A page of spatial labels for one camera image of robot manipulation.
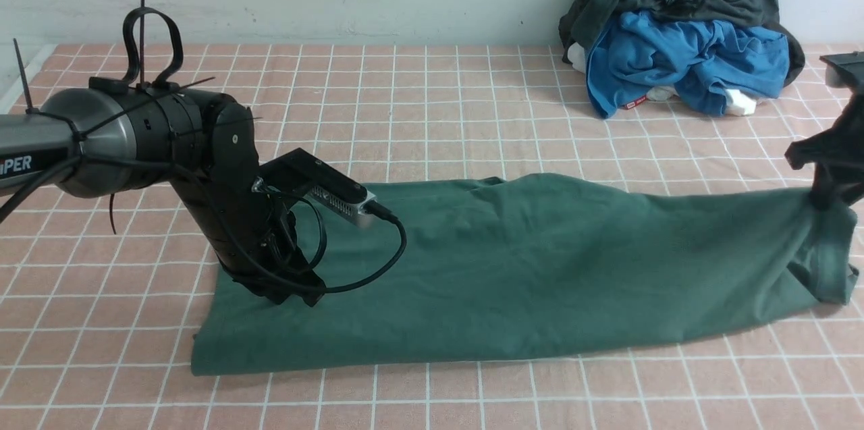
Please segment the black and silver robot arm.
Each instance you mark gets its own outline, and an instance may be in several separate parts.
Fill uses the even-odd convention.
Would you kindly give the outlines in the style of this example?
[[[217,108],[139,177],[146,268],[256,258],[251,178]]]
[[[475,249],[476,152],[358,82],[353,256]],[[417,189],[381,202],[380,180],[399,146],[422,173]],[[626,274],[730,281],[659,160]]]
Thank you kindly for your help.
[[[3,117],[2,217],[44,184],[93,198],[170,184],[221,271],[212,313],[754,311],[846,304],[861,191],[824,180],[848,126],[794,142],[811,189],[658,196],[558,173],[364,186],[308,151],[259,163],[252,115],[163,79],[93,78]]]

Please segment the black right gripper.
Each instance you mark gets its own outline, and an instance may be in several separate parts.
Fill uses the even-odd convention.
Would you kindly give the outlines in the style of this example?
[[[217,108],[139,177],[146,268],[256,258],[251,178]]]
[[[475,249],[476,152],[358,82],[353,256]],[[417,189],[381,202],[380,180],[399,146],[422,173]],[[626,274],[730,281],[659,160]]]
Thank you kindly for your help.
[[[793,169],[815,166],[809,202],[816,209],[836,203],[854,205],[863,196],[863,53],[850,52],[820,57],[826,65],[825,84],[852,92],[842,113],[829,129],[786,150]]]

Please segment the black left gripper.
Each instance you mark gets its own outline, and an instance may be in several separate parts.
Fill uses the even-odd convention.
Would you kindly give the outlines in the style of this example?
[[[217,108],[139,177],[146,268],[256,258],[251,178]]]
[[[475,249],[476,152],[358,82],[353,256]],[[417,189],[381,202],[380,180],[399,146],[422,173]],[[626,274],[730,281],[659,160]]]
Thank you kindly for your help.
[[[278,306],[292,295],[315,306],[321,293],[311,288],[325,284],[297,246],[293,200],[253,190],[260,166],[250,109],[216,102],[202,116],[201,163],[173,189],[232,280]]]

